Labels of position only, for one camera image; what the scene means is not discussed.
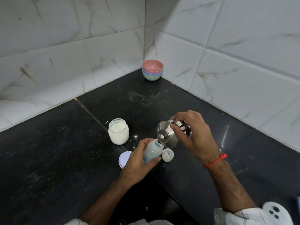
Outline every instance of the stainless steel kettle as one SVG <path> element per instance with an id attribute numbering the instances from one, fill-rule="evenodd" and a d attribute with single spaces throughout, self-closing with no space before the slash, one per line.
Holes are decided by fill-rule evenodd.
<path id="1" fill-rule="evenodd" d="M 177 125 L 188 137 L 192 136 L 190 126 L 185 121 L 175 122 L 173 119 L 169 121 L 162 121 L 156 128 L 156 135 L 160 143 L 167 148 L 173 148 L 178 144 L 178 138 L 170 125 Z"/>

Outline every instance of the wall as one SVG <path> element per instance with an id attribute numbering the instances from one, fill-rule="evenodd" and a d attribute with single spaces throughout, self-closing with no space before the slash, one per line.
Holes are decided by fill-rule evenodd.
<path id="1" fill-rule="evenodd" d="M 141 67 L 145 0 L 0 0 L 0 131 Z"/>
<path id="2" fill-rule="evenodd" d="M 165 79 L 300 152 L 299 6 L 146 0 L 145 60 L 162 61 Z"/>

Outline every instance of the bowl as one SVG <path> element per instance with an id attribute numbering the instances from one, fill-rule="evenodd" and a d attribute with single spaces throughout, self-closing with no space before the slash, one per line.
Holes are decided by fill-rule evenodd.
<path id="1" fill-rule="evenodd" d="M 163 73 L 162 71 L 159 72 L 159 73 L 148 73 L 144 69 L 142 69 L 142 71 L 143 71 L 144 74 L 149 75 L 149 76 L 158 76 L 158 75 Z"/>
<path id="2" fill-rule="evenodd" d="M 158 60 L 146 60 L 142 66 L 148 71 L 159 71 L 163 69 L 163 64 Z"/>
<path id="3" fill-rule="evenodd" d="M 144 72 L 150 73 L 150 74 L 157 74 L 157 73 L 161 73 L 163 71 L 163 69 L 157 70 L 157 71 L 151 71 L 151 70 L 147 70 L 147 69 L 144 69 L 144 68 L 142 68 L 142 69 L 144 70 Z"/>
<path id="4" fill-rule="evenodd" d="M 143 76 L 144 76 L 144 78 L 146 78 L 149 81 L 156 81 L 160 78 L 161 74 L 159 74 L 157 76 L 150 76 L 150 75 L 147 75 L 143 72 Z"/>

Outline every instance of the forearm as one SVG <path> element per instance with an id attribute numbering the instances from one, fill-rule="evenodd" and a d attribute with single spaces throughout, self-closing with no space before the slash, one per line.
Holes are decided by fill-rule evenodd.
<path id="1" fill-rule="evenodd" d="M 124 194 L 130 189 L 120 177 L 85 211 L 80 219 L 90 225 L 106 225 Z"/>
<path id="2" fill-rule="evenodd" d="M 225 160 L 208 168 L 216 185 L 221 207 L 224 211 L 235 213 L 245 208 L 255 208 L 241 183 L 231 170 L 230 164 Z"/>

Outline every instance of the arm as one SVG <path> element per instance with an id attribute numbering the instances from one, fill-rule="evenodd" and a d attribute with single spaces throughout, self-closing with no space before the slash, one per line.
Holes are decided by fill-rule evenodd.
<path id="1" fill-rule="evenodd" d="M 215 142 L 209 126 L 204 122 L 200 113 L 195 111 L 179 112 L 174 118 L 175 121 L 185 121 L 190 125 L 193 136 L 188 138 L 177 125 L 172 124 L 171 128 L 182 143 L 190 149 L 202 163 L 208 164 L 220 156 L 218 145 Z M 255 208 L 243 186 L 231 170 L 230 164 L 225 160 L 208 167 L 208 171 L 215 182 L 222 209 L 235 213 L 245 208 Z"/>
<path id="2" fill-rule="evenodd" d="M 143 150 L 154 139 L 146 138 L 139 142 L 138 147 L 130 154 L 126 166 L 120 176 L 111 183 L 108 189 L 86 210 L 80 219 L 90 225 L 106 225 L 114 209 L 124 194 L 140 182 L 146 174 L 161 160 L 152 159 L 147 164 L 143 160 Z"/>

